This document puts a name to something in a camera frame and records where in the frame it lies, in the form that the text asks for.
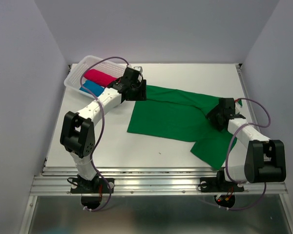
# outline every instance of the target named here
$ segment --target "red cloth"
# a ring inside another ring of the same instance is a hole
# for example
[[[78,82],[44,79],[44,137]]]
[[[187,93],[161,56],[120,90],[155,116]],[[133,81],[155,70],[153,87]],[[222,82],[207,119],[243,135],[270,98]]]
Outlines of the red cloth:
[[[112,81],[116,80],[115,77],[110,76],[104,72],[100,72],[95,69],[91,69],[87,71],[87,73],[84,75],[84,77],[92,82],[95,82],[96,84],[106,87],[109,85]]]

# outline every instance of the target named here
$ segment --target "white wall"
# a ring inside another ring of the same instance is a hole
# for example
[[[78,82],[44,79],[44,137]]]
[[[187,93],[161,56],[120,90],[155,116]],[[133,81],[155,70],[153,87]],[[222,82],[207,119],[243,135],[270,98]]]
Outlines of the white wall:
[[[281,0],[242,66],[250,97],[267,107],[263,132],[285,144],[286,184],[293,205],[293,0]],[[255,109],[258,122],[265,113]]]
[[[0,0],[0,234],[18,233],[67,65],[33,0]]]
[[[242,62],[278,0],[35,0],[65,59]]]

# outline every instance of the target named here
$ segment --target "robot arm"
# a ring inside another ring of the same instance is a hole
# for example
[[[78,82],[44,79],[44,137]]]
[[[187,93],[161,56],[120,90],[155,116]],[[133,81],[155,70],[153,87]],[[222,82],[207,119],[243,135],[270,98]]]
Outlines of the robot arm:
[[[239,114],[233,98],[220,98],[219,104],[207,114],[207,118],[219,131],[227,128],[234,134],[243,124],[245,117]],[[271,140],[251,125],[242,128],[236,135],[247,148],[244,165],[229,166],[229,174],[236,181],[282,182],[286,178],[284,145],[280,140]],[[224,173],[225,181],[231,181]]]
[[[95,147],[94,127],[102,118],[98,102],[106,114],[125,100],[146,100],[146,80],[143,80],[141,71],[130,67],[105,88],[98,100],[76,113],[68,112],[64,117],[60,143],[73,157],[79,179],[84,184],[93,181],[97,174],[90,163],[90,153]]]

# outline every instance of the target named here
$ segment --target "cable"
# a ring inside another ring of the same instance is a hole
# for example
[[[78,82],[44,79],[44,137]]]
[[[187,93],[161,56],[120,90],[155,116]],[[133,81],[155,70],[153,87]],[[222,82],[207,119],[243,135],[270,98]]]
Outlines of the cable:
[[[75,185],[76,187],[78,186],[78,184],[74,183],[73,181],[70,181],[70,179],[74,179],[73,177],[69,177],[67,178],[67,182],[72,184],[72,185]]]
[[[83,85],[83,77],[85,76],[85,74],[90,70],[92,69],[93,67],[95,67],[96,65],[106,61],[106,60],[109,60],[109,59],[121,59],[123,60],[127,66],[129,65],[128,61],[122,57],[118,57],[118,56],[112,56],[112,57],[108,57],[108,58],[105,58],[99,62],[96,62],[95,64],[91,65],[89,68],[87,68],[84,73],[81,75],[80,77],[80,86],[82,88],[84,88],[85,90],[87,90],[93,97],[94,99],[97,101],[99,107],[100,107],[100,111],[101,111],[101,114],[102,114],[102,128],[101,128],[101,132],[100,132],[100,135],[99,135],[99,138],[98,138],[98,141],[97,143],[95,144],[93,150],[91,151],[90,153],[90,162],[91,162],[91,165],[93,167],[93,169],[96,171],[96,173],[102,178],[102,180],[105,182],[105,184],[107,185],[108,189],[109,189],[109,196],[108,196],[108,199],[107,201],[105,202],[104,205],[92,210],[92,209],[88,209],[87,207],[84,207],[85,210],[88,210],[88,211],[91,211],[91,212],[94,212],[94,211],[99,211],[101,209],[103,209],[107,204],[108,202],[110,201],[111,199],[111,196],[112,196],[112,189],[111,189],[111,186],[110,184],[108,183],[107,179],[105,179],[105,177],[100,173],[100,171],[96,168],[96,166],[94,165],[94,162],[93,162],[93,152],[95,151],[95,149],[97,148],[101,138],[102,138],[102,135],[103,135],[103,131],[104,131],[104,125],[105,125],[105,118],[104,118],[104,110],[103,110],[103,106],[102,106],[102,103],[99,101],[98,97],[91,91],[89,90],[88,88],[84,87]]]
[[[228,194],[229,194],[229,192],[226,195],[226,198],[225,198],[226,201],[228,201],[232,197],[232,195],[233,195],[233,187],[231,187],[231,194],[230,194],[229,197],[228,197]]]
[[[100,185],[100,187],[99,187],[99,195],[100,195],[100,198],[102,200],[102,185]]]
[[[244,127],[246,127],[246,126],[253,125],[253,126],[260,127],[260,128],[268,128],[268,127],[270,126],[270,124],[271,124],[271,117],[270,117],[270,115],[269,115],[267,109],[266,109],[262,104],[260,104],[258,101],[255,101],[255,100],[253,100],[253,99],[249,99],[249,98],[245,98],[245,97],[238,98],[237,100],[235,100],[235,102],[237,102],[237,101],[239,101],[239,100],[251,101],[251,102],[254,102],[254,103],[256,103],[257,105],[259,105],[259,106],[265,111],[265,113],[266,113],[266,115],[267,115],[267,117],[268,117],[268,124],[266,124],[266,125],[261,125],[261,124],[256,124],[256,123],[245,123],[245,124],[241,125],[241,126],[235,131],[235,133],[233,134],[233,136],[232,136],[232,138],[231,138],[231,140],[230,140],[229,146],[228,146],[228,150],[227,150],[227,156],[226,156],[226,167],[225,167],[225,169],[226,169],[226,174],[227,174],[228,178],[229,178],[232,182],[234,182],[234,183],[236,183],[236,184],[240,183],[240,181],[235,181],[234,179],[232,179],[232,177],[229,175],[229,168],[228,168],[228,164],[229,164],[229,154],[230,154],[230,151],[231,151],[231,148],[232,148],[232,145],[233,145],[234,139],[236,138],[237,134],[238,134],[238,133],[239,133]],[[257,205],[257,204],[258,204],[258,203],[264,198],[264,195],[265,195],[265,193],[266,193],[266,189],[267,189],[267,185],[266,185],[266,183],[264,183],[264,190],[263,190],[262,195],[261,195],[261,196],[260,196],[260,197],[259,197],[259,198],[258,198],[253,204],[251,204],[251,205],[249,205],[249,206],[246,206],[246,207],[243,207],[243,208],[226,208],[226,207],[218,206],[218,205],[215,205],[215,204],[212,204],[212,203],[209,203],[209,202],[203,201],[203,200],[201,200],[201,201],[204,202],[204,203],[207,203],[207,204],[209,204],[209,205],[217,206],[217,207],[219,207],[219,208],[224,208],[224,209],[229,210],[229,211],[241,211],[241,210],[246,210],[246,209],[248,209],[248,208],[251,208],[251,207]]]
[[[230,192],[231,192],[231,195],[232,195],[233,194],[233,187],[229,188],[229,190],[228,190],[227,194],[225,195],[225,197],[228,197]]]

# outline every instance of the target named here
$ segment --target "green cloth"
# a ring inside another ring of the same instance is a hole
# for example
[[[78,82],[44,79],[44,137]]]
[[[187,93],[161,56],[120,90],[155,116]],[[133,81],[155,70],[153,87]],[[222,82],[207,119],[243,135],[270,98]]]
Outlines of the green cloth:
[[[146,96],[147,101],[135,104],[129,133],[195,142],[191,152],[213,168],[221,168],[232,134],[217,131],[205,118],[218,97],[150,85]]]

